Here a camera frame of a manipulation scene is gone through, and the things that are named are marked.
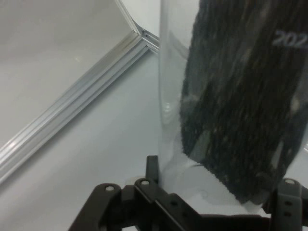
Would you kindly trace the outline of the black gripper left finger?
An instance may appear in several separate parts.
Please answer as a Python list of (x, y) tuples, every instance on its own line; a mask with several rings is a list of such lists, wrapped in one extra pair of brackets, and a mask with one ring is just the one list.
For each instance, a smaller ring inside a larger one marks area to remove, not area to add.
[(71, 231), (198, 231), (200, 216), (178, 195), (165, 192), (156, 182), (158, 158), (147, 157), (146, 175), (132, 185), (97, 185)]

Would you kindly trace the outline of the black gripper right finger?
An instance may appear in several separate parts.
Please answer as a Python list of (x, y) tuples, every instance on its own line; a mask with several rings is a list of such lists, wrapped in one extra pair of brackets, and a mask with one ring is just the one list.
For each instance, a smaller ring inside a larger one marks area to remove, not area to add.
[(302, 230), (301, 184), (294, 179), (283, 179), (269, 200), (264, 211), (270, 214), (271, 231)]

